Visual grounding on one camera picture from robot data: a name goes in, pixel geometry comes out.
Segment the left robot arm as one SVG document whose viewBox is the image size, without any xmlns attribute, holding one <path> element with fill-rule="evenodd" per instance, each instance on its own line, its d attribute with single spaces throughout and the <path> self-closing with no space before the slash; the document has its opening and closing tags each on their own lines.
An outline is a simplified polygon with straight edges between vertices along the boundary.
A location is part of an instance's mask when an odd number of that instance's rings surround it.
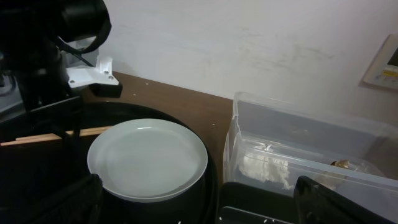
<svg viewBox="0 0 398 224">
<path fill-rule="evenodd" d="M 16 80 L 27 114 L 55 116 L 80 108 L 62 52 L 90 53 L 110 31 L 103 0 L 1 1 L 1 66 Z"/>
</svg>

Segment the white napkin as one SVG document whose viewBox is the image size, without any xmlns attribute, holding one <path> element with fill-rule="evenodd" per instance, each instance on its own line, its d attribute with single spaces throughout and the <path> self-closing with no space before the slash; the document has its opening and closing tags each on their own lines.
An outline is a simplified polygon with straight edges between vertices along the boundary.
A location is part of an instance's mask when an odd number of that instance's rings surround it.
<svg viewBox="0 0 398 224">
<path fill-rule="evenodd" d="M 241 147 L 236 153 L 234 180 L 267 190 L 292 190 L 289 162 L 268 152 Z"/>
</svg>

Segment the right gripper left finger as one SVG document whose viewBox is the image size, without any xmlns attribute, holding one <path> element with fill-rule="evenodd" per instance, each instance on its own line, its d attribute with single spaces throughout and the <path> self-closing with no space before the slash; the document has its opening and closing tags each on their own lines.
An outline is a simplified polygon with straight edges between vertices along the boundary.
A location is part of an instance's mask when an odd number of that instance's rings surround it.
<svg viewBox="0 0 398 224">
<path fill-rule="evenodd" d="M 6 209 L 1 212 L 1 223 L 96 224 L 102 204 L 102 180 L 97 174 L 90 174 L 31 206 Z"/>
</svg>

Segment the grey plate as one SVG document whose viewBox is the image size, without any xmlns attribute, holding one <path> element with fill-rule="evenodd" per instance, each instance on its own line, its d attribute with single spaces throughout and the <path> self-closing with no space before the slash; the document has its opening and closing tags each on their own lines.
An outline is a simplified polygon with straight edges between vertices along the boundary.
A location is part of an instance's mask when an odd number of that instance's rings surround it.
<svg viewBox="0 0 398 224">
<path fill-rule="evenodd" d="M 87 154 L 88 170 L 117 198 L 152 203 L 177 197 L 208 166 L 203 141 L 190 129 L 162 119 L 134 119 L 101 133 Z"/>
</svg>

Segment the gold snack wrapper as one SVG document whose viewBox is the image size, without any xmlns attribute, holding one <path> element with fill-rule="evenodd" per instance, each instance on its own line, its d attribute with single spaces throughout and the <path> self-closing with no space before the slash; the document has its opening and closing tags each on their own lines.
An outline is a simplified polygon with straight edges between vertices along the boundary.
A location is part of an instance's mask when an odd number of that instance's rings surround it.
<svg viewBox="0 0 398 224">
<path fill-rule="evenodd" d="M 334 161 L 331 166 L 339 167 L 342 169 L 348 169 L 353 171 L 358 171 L 358 166 L 350 164 L 347 159 Z M 337 174 L 336 172 L 325 171 L 317 177 L 317 182 L 321 183 L 330 190 L 336 190 L 336 188 L 341 185 L 346 180 L 346 176 L 342 174 Z"/>
</svg>

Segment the wooden chopstick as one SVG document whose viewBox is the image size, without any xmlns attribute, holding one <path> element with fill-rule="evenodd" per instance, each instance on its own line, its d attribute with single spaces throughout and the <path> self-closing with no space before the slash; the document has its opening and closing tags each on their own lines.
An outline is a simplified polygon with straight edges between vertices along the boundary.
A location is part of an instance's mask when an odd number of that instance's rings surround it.
<svg viewBox="0 0 398 224">
<path fill-rule="evenodd" d="M 104 131 L 90 131 L 90 132 L 86 132 L 86 133 L 80 133 L 80 137 L 101 134 L 102 132 L 104 132 Z M 28 144 L 28 143 L 44 142 L 44 141 L 54 141 L 54 140 L 59 140 L 59 139 L 61 139 L 61 137 L 54 135 L 54 136 L 42 137 L 42 138 L 16 140 L 16 141 L 11 141 L 11 142 L 2 142 L 1 146 L 11 146 L 11 145 L 17 145 L 17 144 Z"/>
<path fill-rule="evenodd" d="M 93 132 L 102 132 L 107 129 L 111 128 L 111 126 L 104 126 L 104 127 L 98 127 L 98 128 L 88 128 L 88 129 L 81 129 L 80 133 L 93 133 Z M 21 137 L 21 138 L 16 138 L 16 141 L 24 141 L 24 140 L 32 140 L 32 139 L 59 139 L 60 136 L 57 136 L 54 133 L 50 134 L 40 134 L 40 135 L 35 135 L 35 136 L 27 136 L 27 137 Z"/>
</svg>

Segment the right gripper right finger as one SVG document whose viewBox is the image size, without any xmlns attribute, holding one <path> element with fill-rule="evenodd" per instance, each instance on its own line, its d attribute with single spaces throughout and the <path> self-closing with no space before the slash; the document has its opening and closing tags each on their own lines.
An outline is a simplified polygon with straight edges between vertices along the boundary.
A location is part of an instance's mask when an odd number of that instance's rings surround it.
<svg viewBox="0 0 398 224">
<path fill-rule="evenodd" d="M 300 224 L 394 224 L 303 175 L 295 184 L 294 201 Z"/>
</svg>

